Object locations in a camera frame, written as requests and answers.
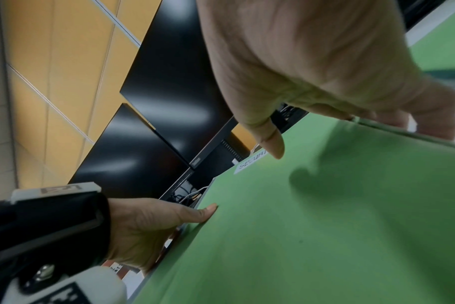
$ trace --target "white label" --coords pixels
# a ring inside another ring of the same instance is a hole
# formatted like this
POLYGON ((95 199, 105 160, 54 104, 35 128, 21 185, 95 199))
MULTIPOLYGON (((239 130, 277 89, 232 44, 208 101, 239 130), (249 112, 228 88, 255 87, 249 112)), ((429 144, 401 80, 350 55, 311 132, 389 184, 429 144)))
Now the white label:
POLYGON ((261 158, 265 157, 268 153, 266 152, 266 150, 261 150, 259 151, 258 154, 252 156, 251 158, 248 158, 247 160, 245 160, 244 162, 240 163, 236 170, 234 171, 234 174, 237 174, 238 172, 241 172, 243 171, 244 169, 248 168, 249 166, 251 166, 252 164, 254 164, 255 162, 257 162, 258 160, 260 160, 261 158))

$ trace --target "hand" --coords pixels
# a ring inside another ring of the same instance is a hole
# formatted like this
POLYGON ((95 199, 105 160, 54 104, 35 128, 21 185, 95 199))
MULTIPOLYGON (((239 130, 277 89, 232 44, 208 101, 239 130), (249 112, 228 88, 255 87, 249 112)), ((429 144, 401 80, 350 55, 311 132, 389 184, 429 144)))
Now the hand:
POLYGON ((107 259, 147 272, 179 225, 202 223, 217 205, 192 209, 153 198, 109 199, 111 239, 107 259))
POLYGON ((222 94, 274 157, 284 143, 269 119, 281 102, 455 138, 455 89, 422 74, 393 0, 197 0, 222 94))

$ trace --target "fingernail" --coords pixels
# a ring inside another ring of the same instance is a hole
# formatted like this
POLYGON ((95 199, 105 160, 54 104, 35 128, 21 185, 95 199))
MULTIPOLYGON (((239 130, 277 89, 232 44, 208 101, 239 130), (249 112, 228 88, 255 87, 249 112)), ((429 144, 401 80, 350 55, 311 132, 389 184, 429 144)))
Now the fingernail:
POLYGON ((218 208, 218 205, 216 203, 209 205, 206 207, 207 211, 215 211, 218 208))

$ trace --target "green cutting mat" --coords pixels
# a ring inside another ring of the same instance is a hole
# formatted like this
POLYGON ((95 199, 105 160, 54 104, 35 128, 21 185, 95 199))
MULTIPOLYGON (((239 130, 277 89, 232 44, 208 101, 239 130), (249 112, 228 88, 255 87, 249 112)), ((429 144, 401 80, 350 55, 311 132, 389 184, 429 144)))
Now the green cutting mat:
POLYGON ((455 69, 455 13, 411 47, 423 71, 455 69))
POLYGON ((215 180, 136 304, 455 303, 455 148, 314 114, 284 139, 215 180))

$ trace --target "monitor screen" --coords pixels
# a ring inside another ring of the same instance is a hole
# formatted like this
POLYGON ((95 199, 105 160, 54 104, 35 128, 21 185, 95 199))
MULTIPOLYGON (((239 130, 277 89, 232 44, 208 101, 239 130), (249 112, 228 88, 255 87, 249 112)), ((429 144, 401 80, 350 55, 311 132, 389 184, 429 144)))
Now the monitor screen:
POLYGON ((161 2, 121 94, 188 163, 225 126, 214 144, 231 132, 236 121, 211 69, 196 0, 161 2))
POLYGON ((175 151, 123 104, 70 183, 95 182, 107 197, 166 199, 163 195, 173 191, 190 171, 175 151))

